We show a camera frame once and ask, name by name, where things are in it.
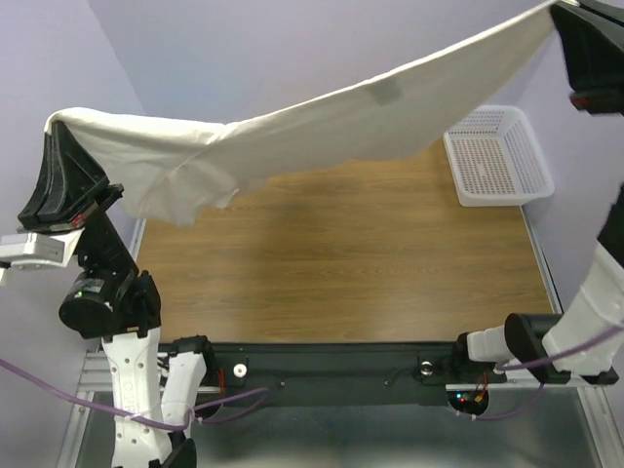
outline purple wall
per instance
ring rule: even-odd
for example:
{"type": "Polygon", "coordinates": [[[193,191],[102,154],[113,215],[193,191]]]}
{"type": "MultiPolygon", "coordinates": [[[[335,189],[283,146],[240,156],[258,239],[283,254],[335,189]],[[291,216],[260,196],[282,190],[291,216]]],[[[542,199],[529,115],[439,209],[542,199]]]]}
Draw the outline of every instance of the purple wall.
{"type": "MultiPolygon", "coordinates": [[[[70,106],[142,113],[123,68],[83,0],[3,1],[0,5],[0,234],[15,232],[34,188],[43,126],[70,106]]],[[[126,241],[134,221],[117,211],[126,241]]],[[[58,307],[77,275],[19,275],[0,291],[0,357],[74,392],[86,349],[58,307]]],[[[56,466],[70,405],[0,370],[0,464],[56,466]]]]}
{"type": "MultiPolygon", "coordinates": [[[[148,114],[226,122],[371,78],[540,1],[89,3],[148,114]]],[[[515,103],[523,89],[516,81],[496,100],[515,103]]]]}

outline bolt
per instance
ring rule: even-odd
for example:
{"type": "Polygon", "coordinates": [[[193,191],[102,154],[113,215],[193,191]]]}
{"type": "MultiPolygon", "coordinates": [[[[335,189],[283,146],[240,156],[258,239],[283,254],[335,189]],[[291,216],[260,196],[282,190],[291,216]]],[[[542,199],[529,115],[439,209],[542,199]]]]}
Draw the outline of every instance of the bolt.
{"type": "Polygon", "coordinates": [[[425,377],[433,375],[433,365],[429,361],[423,361],[420,363],[420,374],[425,377]]]}

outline white cloth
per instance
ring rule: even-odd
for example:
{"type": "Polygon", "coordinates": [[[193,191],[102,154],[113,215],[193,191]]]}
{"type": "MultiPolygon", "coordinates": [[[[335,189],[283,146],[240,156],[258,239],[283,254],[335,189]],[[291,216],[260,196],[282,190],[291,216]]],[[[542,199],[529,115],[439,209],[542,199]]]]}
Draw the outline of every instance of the white cloth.
{"type": "Polygon", "coordinates": [[[71,108],[53,114],[126,188],[137,217],[190,224],[282,173],[417,154],[495,93],[553,30],[548,6],[358,85],[243,122],[71,108]]]}

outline wooden tabletop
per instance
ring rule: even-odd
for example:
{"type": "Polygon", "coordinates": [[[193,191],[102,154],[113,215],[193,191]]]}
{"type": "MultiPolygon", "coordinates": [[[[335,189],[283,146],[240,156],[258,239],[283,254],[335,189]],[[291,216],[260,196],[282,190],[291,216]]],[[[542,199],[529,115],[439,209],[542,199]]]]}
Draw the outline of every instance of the wooden tabletop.
{"type": "Polygon", "coordinates": [[[149,220],[163,340],[455,339],[550,305],[518,208],[464,208],[441,142],[275,177],[191,228],[149,220]]]}

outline perforated basket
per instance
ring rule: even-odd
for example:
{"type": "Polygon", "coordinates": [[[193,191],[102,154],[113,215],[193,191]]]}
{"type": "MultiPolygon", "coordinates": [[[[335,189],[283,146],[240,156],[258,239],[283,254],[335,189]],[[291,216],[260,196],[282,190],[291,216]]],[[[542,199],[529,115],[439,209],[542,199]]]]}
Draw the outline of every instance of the perforated basket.
{"type": "Polygon", "coordinates": [[[444,136],[464,207],[519,206],[555,187],[535,135],[518,108],[486,105],[444,136]]]}

